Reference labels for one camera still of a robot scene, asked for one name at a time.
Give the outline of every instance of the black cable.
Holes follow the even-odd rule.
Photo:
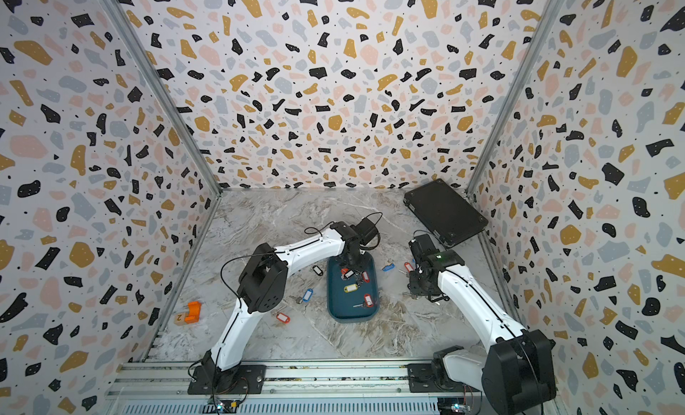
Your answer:
[[[540,393],[540,382],[538,380],[538,375],[535,373],[535,369],[533,368],[533,363],[530,361],[528,354],[526,354],[526,351],[523,348],[523,345],[521,344],[521,342],[519,342],[518,339],[515,339],[515,340],[518,343],[518,347],[521,348],[521,352],[523,352],[523,355],[526,357],[526,360],[528,361],[528,366],[530,366],[530,371],[533,372],[533,377],[535,378],[535,389],[538,391],[538,399],[540,399],[540,415],[544,415],[543,395],[542,395],[542,393]]]
[[[371,250],[373,250],[374,248],[378,247],[378,246],[381,244],[381,232],[377,233],[377,234],[376,234],[376,237],[378,238],[378,241],[376,242],[376,245],[375,245],[375,246],[373,246],[373,247],[366,247],[366,246],[360,245],[359,248],[361,248],[362,250],[365,250],[365,251],[371,251]]]
[[[480,402],[478,403],[478,412],[476,412],[474,415],[478,415],[482,408],[483,408],[483,391],[480,392]]]
[[[326,229],[326,228],[328,228],[328,226],[329,226],[330,224],[333,224],[333,223],[335,223],[335,222],[334,222],[334,221],[330,221],[330,222],[324,224],[323,227],[322,227],[321,229]],[[319,235],[321,235],[321,238],[323,238],[323,234],[321,233],[321,229],[317,229],[317,228],[315,228],[315,227],[313,227],[313,226],[306,227],[306,228],[304,229],[304,233],[307,234],[307,235],[313,235],[313,234],[314,234],[314,232],[307,232],[308,229],[313,229],[314,231],[319,232]]]
[[[283,253],[283,252],[282,252],[282,251],[273,251],[273,252],[270,252],[270,253],[253,253],[253,254],[251,254],[251,255],[238,256],[238,257],[234,257],[233,259],[228,260],[224,265],[221,266],[221,271],[219,271],[219,277],[221,277],[221,281],[224,283],[224,285],[225,285],[226,287],[228,287],[228,290],[230,290],[231,293],[235,294],[235,297],[238,298],[238,303],[240,303],[240,307],[243,307],[243,303],[240,301],[240,297],[238,296],[238,293],[237,293],[235,290],[233,290],[233,288],[232,288],[230,285],[228,285],[228,283],[226,282],[226,280],[224,280],[224,278],[223,278],[223,269],[226,267],[226,265],[228,265],[229,263],[233,262],[234,260],[245,259],[245,258],[247,258],[247,257],[254,257],[254,256],[263,256],[263,255],[268,255],[268,254],[275,254],[275,255],[277,255],[277,254],[280,254],[280,253]]]
[[[188,366],[188,376],[190,376],[193,381],[195,380],[195,378],[193,378],[193,375],[191,375],[191,368],[193,368],[193,366],[195,366],[196,364],[198,364],[201,361],[202,361],[202,359],[199,359],[197,361],[193,361],[193,363],[191,363],[191,365]]]
[[[243,381],[245,381],[245,385],[247,385],[247,388],[245,389],[245,396],[243,397],[243,400],[241,400],[241,401],[238,403],[238,406],[242,405],[243,402],[245,401],[245,399],[247,399],[247,394],[250,394],[250,383],[247,381],[247,379],[244,378],[244,376],[242,376],[240,379],[242,379]]]
[[[414,238],[416,236],[416,232],[423,232],[423,233],[427,233],[428,235],[430,235],[430,232],[426,231],[425,229],[417,229],[416,231],[414,231],[412,233],[412,238]]]
[[[487,300],[485,300],[485,298],[483,297],[483,295],[480,294],[480,292],[479,292],[478,290],[476,290],[476,289],[471,285],[471,283],[468,282],[468,280],[466,280],[464,277],[462,277],[462,276],[459,275],[458,273],[455,273],[454,271],[450,271],[449,269],[446,269],[445,271],[447,271],[448,273],[451,273],[452,275],[455,275],[455,276],[459,277],[463,282],[465,282],[466,285],[467,285],[468,287],[470,287],[470,288],[475,292],[475,294],[478,295],[478,297],[483,301],[483,303],[485,303],[485,305],[487,305],[488,308],[490,308],[490,310],[492,311],[492,313],[494,314],[494,316],[499,320],[499,322],[504,326],[504,328],[507,329],[507,330],[509,331],[509,333],[512,335],[512,337],[513,337],[513,338],[516,338],[516,335],[514,334],[514,332],[512,332],[511,329],[509,329],[509,326],[507,326],[507,325],[504,323],[504,320],[502,320],[502,318],[499,316],[499,314],[497,313],[497,311],[495,311],[495,310],[490,306],[490,304],[488,303]]]
[[[378,224],[378,222],[380,222],[381,219],[383,218],[383,212],[373,212],[373,213],[371,213],[371,214],[367,214],[366,217],[364,217],[364,219],[365,219],[365,218],[369,218],[369,216],[373,216],[374,214],[380,214],[380,215],[381,215],[381,216],[378,218],[378,220],[376,221],[376,223],[374,223],[374,224]]]
[[[221,348],[219,348],[218,351],[217,351],[217,362],[218,362],[218,356],[219,356],[220,354],[221,354]],[[216,412],[216,414],[219,415],[219,413],[218,413],[218,405],[217,405],[217,398],[214,397],[214,388],[215,388],[215,385],[216,385],[216,384],[214,383],[215,376],[217,376],[217,368],[216,368],[216,367],[214,368],[214,372],[212,372],[212,383],[210,384],[210,386],[212,387],[212,404],[214,405],[214,412]]]

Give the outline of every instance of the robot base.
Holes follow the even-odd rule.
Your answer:
[[[216,368],[209,354],[210,351],[207,351],[200,366],[193,371],[193,380],[188,385],[188,394],[211,395],[212,382],[214,382],[215,395],[262,393],[264,374],[267,372],[266,365],[239,364],[221,372]]]
[[[452,381],[447,375],[442,358],[447,354],[464,349],[455,345],[433,353],[433,361],[428,364],[416,363],[407,365],[410,393],[440,393],[443,391],[464,392],[464,384]]]

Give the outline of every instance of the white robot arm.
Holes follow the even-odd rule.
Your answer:
[[[334,256],[345,267],[362,272],[361,255],[377,234],[375,224],[365,218],[351,226],[333,223],[320,235],[287,246],[271,248],[266,243],[258,246],[240,275],[238,300],[231,318],[218,342],[195,370],[194,380],[211,384],[217,390],[234,384],[247,341],[261,317],[283,298],[286,279],[307,265]],[[488,352],[487,358],[460,347],[435,353],[436,383],[451,388],[461,382],[483,390],[499,414],[515,414],[552,399],[555,396],[552,355],[544,335],[539,331],[529,333],[508,316],[485,293],[453,250],[439,252],[427,234],[412,239],[409,246],[417,266],[409,273],[409,290],[431,301],[451,299]],[[193,390],[198,387],[191,383],[189,394],[207,394]]]
[[[342,254],[344,246],[345,242],[337,231],[326,229],[321,232],[320,236],[303,239],[287,246],[274,247],[273,250],[278,259],[287,265],[287,276],[290,277],[307,265]],[[282,293],[280,297],[270,295],[270,298],[273,299],[267,300],[266,307],[276,306],[282,297]],[[226,328],[212,347],[214,363],[222,371],[240,363],[245,345],[259,324],[259,320],[271,309],[250,312],[248,306],[248,302],[242,297],[235,302],[233,314],[231,314]]]

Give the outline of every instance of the terrazzo wallpaper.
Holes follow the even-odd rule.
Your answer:
[[[468,183],[547,0],[119,0],[223,187]]]
[[[475,199],[570,414],[685,414],[685,0],[565,0]]]
[[[0,413],[94,413],[214,202],[95,0],[3,0]]]

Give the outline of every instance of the black motor joint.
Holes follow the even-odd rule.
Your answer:
[[[348,225],[345,222],[335,222],[331,225],[331,229],[338,232],[342,240],[345,241],[345,248],[338,256],[340,264],[355,272],[363,272],[366,263],[362,259],[362,250],[376,248],[378,244],[369,246],[374,238],[379,238],[380,242],[380,234],[375,223],[365,217],[357,224]]]

